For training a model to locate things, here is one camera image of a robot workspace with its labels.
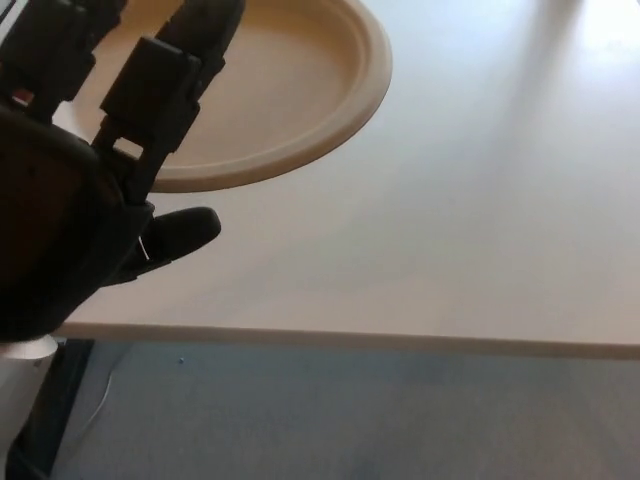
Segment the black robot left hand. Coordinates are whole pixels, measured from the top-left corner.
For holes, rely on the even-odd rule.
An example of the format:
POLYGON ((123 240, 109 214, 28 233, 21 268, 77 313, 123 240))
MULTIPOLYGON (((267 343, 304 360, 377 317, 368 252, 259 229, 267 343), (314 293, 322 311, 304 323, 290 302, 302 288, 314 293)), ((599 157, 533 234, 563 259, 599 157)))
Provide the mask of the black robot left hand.
POLYGON ((208 207, 156 215, 148 196, 223 69, 241 1, 186 1, 140 38, 102 101, 97 135, 58 127, 120 22, 121 1, 29 1, 1 44, 1 339, 56 331, 97 290, 219 236, 208 207))

